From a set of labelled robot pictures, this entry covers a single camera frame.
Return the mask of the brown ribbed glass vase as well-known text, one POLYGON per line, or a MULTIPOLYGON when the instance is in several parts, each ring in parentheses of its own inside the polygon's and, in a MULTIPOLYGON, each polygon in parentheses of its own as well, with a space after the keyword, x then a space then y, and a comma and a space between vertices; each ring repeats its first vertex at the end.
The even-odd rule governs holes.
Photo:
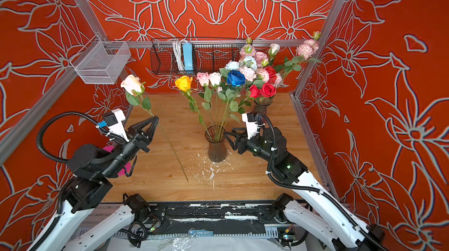
POLYGON ((213 125, 205 133, 205 138, 209 143, 208 157, 214 163, 223 162, 227 156, 224 130, 219 125, 213 125))

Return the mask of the purple ribbed glass vase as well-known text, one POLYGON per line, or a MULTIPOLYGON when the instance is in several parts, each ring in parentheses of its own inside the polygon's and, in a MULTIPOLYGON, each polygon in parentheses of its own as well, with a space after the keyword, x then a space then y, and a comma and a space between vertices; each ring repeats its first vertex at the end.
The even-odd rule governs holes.
POLYGON ((254 100, 253 112, 258 114, 267 114, 267 108, 272 104, 272 98, 259 97, 254 100))

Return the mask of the pale peach rose stem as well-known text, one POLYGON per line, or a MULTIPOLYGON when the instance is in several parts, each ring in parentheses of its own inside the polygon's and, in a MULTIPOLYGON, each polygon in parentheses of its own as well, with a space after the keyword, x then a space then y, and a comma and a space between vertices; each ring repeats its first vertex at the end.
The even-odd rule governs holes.
MULTIPOLYGON (((131 104, 132 106, 139 106, 140 108, 145 110, 146 113, 148 113, 151 117, 155 117, 152 112, 151 100, 143 95, 145 93, 145 84, 141 82, 139 77, 136 77, 133 74, 128 75, 124 80, 122 80, 122 82, 120 83, 120 87, 124 89, 125 96, 129 104, 131 104)), ((180 158, 161 124, 159 125, 159 128, 161 129, 162 134, 164 135, 178 164, 180 165, 186 181, 189 182, 180 158)))

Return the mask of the small magenta rose stem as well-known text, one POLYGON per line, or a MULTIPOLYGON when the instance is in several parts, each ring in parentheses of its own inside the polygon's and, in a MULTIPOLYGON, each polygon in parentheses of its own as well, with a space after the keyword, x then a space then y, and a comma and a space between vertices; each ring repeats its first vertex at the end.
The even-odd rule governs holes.
POLYGON ((243 94, 242 87, 232 87, 224 85, 219 87, 219 98, 223 101, 225 111, 221 122, 221 127, 225 127, 226 121, 231 118, 237 122, 242 121, 242 114, 246 113, 244 106, 249 105, 251 100, 255 100, 260 96, 259 89, 251 85, 246 91, 246 96, 240 98, 243 94))

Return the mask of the red rose stem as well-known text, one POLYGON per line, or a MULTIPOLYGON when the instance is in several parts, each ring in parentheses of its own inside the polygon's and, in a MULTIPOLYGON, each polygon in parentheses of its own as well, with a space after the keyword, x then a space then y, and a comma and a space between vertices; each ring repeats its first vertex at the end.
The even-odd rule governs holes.
POLYGON ((277 72, 276 72, 276 70, 272 66, 267 66, 265 68, 265 70, 268 72, 268 75, 269 75, 268 83, 272 84, 274 86, 275 82, 277 80, 277 72))
POLYGON ((265 83, 260 89, 260 94, 264 98, 271 98, 275 96, 277 93, 277 89, 273 84, 265 83))

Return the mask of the orange rose stem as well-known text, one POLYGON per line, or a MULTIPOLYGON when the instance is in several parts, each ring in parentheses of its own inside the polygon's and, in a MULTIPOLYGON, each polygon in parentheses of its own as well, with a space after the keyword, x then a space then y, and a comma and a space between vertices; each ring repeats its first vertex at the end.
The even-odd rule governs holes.
POLYGON ((176 79, 175 86, 181 92, 181 94, 188 99, 190 110, 198 114, 199 123, 202 124, 206 130, 206 137, 212 139, 212 133, 210 132, 206 123, 203 120, 203 115, 198 107, 196 99, 194 99, 192 96, 191 93, 192 81, 193 81, 192 77, 182 76, 179 79, 176 79))

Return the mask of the blue rose stem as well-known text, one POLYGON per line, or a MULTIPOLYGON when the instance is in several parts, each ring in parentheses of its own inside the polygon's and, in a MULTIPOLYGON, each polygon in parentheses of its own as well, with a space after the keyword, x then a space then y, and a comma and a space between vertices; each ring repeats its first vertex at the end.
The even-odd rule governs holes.
POLYGON ((231 70, 226 74, 216 89, 217 100, 220 104, 217 112, 217 126, 215 141, 219 142, 223 139, 224 128, 228 119, 238 121, 237 114, 243 113, 244 99, 238 102, 242 95, 243 87, 246 84, 246 78, 238 70, 231 70))

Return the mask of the white cream rose stem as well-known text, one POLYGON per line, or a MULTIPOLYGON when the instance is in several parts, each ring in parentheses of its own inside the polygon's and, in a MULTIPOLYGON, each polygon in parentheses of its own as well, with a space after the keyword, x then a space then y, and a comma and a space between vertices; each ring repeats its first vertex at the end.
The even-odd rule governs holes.
POLYGON ((216 120, 215 120, 215 139, 216 142, 219 140, 219 87, 222 80, 222 75, 219 72, 214 72, 209 75, 209 81, 211 86, 214 88, 215 98, 216 98, 216 120))

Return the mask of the large pink peony stem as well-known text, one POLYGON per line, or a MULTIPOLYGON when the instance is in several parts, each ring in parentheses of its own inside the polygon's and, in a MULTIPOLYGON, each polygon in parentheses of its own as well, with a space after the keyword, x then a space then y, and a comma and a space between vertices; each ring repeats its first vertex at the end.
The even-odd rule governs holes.
POLYGON ((256 75, 258 80, 262 80, 264 83, 267 83, 270 81, 270 74, 267 72, 266 69, 258 68, 256 70, 256 75))

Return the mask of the pink rose bunch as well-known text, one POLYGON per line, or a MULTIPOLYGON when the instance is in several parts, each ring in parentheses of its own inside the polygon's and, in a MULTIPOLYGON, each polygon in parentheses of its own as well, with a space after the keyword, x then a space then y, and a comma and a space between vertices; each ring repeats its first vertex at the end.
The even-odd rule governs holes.
POLYGON ((249 68, 246 68, 246 67, 240 67, 239 61, 230 61, 228 64, 225 65, 225 67, 219 69, 219 73, 222 75, 222 80, 224 79, 226 74, 228 72, 230 72, 231 70, 238 70, 238 71, 240 71, 244 75, 244 77, 246 78, 246 84, 243 87, 243 94, 240 96, 240 98, 242 98, 242 97, 244 98, 246 96, 246 91, 249 90, 249 87, 251 85, 254 85, 254 82, 256 80, 258 80, 256 72, 254 72, 253 70, 251 70, 249 68))

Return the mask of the pink double rose stem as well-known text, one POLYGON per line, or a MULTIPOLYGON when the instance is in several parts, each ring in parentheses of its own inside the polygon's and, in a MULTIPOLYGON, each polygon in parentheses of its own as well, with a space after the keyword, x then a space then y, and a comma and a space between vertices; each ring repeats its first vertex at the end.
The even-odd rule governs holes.
POLYGON ((240 50, 240 67, 246 67, 256 72, 258 69, 265 68, 269 64, 268 55, 264 52, 259 52, 253 46, 253 40, 247 38, 246 44, 240 50))

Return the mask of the white pink rose stem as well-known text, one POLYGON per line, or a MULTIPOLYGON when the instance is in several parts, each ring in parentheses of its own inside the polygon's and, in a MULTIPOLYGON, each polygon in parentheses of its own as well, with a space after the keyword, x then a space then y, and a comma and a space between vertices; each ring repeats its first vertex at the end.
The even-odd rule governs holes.
POLYGON ((283 64, 279 64, 279 65, 274 64, 274 61, 277 57, 277 53, 279 52, 279 50, 280 50, 280 46, 278 44, 271 44, 270 48, 268 50, 268 65, 267 66, 272 66, 277 72, 277 80, 274 85, 276 88, 278 88, 282 83, 281 72, 284 69, 283 64))

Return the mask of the single pink rose stem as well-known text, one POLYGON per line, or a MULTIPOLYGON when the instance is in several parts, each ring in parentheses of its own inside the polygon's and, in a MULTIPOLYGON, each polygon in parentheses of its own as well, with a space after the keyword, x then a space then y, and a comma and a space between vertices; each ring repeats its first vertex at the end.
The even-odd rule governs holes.
MULTIPOLYGON (((210 83, 209 74, 208 73, 198 73, 196 75, 196 78, 197 78, 199 84, 203 87, 203 91, 204 91, 203 99, 205 100, 206 105, 208 106, 207 109, 210 109, 211 108, 210 100, 212 99, 212 90, 209 88, 209 83, 210 83)), ((196 106, 195 110, 196 110, 196 113, 198 114, 199 122, 204 126, 204 128, 207 132, 208 138, 212 139, 212 134, 211 134, 210 130, 208 130, 206 123, 204 123, 204 121, 203 121, 203 115, 202 115, 201 111, 199 110, 199 107, 196 106)))

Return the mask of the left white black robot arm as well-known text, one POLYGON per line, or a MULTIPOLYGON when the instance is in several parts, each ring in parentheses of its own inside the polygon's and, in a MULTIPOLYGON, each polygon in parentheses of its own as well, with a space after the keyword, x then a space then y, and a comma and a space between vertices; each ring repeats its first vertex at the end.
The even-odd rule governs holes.
POLYGON ((57 210, 44 230, 30 245, 31 251, 94 251, 117 232, 123 232, 134 247, 141 247, 150 230, 145 222, 153 216, 149 203, 139 194, 125 195, 122 205, 106 219, 76 239, 72 234, 97 208, 113 185, 110 179, 125 171, 128 163, 135 164, 139 151, 149 152, 159 118, 154 116, 125 129, 124 113, 115 109, 103 116, 101 122, 77 111, 58 114, 49 119, 36 137, 38 150, 48 159, 63 163, 73 177, 60 190, 57 210), (107 151, 92 143, 78 148, 70 159, 51 154, 44 146, 45 132, 65 116, 79 116, 93 123, 97 130, 117 145, 107 151))

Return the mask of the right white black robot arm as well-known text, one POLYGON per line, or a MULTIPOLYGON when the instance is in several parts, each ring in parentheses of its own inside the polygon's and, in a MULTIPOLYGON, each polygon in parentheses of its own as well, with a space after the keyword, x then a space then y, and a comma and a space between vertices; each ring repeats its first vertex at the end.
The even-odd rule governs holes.
POLYGON ((233 150, 250 152, 267 161, 265 171, 277 186, 291 189, 309 204, 301 206, 282 194, 273 203, 277 215, 300 226, 330 251, 384 251, 385 233, 376 224, 368 225, 333 197, 304 163, 287 149, 287 139, 264 114, 242 115, 244 128, 224 134, 233 150))

